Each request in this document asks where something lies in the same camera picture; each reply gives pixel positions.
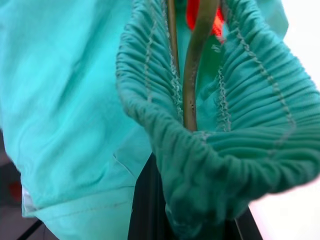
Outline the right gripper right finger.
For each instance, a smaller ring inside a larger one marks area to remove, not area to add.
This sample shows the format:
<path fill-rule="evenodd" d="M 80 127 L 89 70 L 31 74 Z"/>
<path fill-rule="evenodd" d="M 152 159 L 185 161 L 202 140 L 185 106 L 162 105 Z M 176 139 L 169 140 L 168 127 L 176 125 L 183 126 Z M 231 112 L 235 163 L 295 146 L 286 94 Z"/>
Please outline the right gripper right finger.
<path fill-rule="evenodd" d="M 226 240 L 263 240 L 249 207 L 238 218 L 226 221 Z"/>

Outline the green shorts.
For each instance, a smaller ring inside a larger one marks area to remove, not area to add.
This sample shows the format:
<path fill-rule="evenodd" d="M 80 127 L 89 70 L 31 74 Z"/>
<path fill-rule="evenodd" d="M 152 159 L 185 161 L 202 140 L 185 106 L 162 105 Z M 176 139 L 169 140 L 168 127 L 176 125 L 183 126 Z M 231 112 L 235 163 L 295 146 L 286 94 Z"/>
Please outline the green shorts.
<path fill-rule="evenodd" d="M 175 240 L 224 240 L 249 203 L 320 176 L 320 92 L 281 0 L 221 0 L 183 125 L 187 0 L 0 0 L 0 130 L 22 215 L 128 240 L 151 154 Z"/>

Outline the olive wire hanger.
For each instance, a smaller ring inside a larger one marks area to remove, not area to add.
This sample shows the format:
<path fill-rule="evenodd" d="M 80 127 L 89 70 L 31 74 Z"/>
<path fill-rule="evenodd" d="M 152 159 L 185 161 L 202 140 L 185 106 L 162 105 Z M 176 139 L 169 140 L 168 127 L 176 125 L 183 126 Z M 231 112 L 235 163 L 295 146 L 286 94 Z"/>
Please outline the olive wire hanger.
<path fill-rule="evenodd" d="M 187 44 L 182 76 L 182 121 L 190 132 L 198 130 L 197 81 L 221 0 L 199 0 L 194 28 Z"/>

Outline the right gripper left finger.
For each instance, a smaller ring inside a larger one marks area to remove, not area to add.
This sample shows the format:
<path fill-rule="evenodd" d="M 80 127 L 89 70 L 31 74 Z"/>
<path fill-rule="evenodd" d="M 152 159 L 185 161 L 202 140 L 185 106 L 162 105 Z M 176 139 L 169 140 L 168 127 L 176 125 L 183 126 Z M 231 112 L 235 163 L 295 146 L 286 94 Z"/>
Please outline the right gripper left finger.
<path fill-rule="evenodd" d="M 162 180 L 152 153 L 135 184 L 127 240 L 175 240 L 165 206 Z"/>

